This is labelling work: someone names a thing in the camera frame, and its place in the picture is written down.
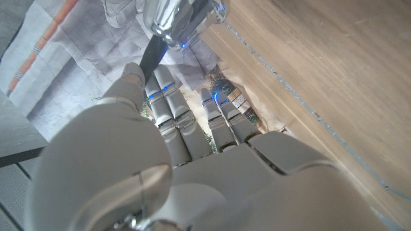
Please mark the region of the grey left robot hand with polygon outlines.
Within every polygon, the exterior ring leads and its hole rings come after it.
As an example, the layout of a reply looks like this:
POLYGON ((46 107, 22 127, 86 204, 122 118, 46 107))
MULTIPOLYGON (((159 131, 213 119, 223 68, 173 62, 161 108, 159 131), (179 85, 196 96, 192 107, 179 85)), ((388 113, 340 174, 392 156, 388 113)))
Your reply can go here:
POLYGON ((169 70, 125 66, 42 151, 26 230, 385 230, 327 157, 203 91, 212 153, 169 70))

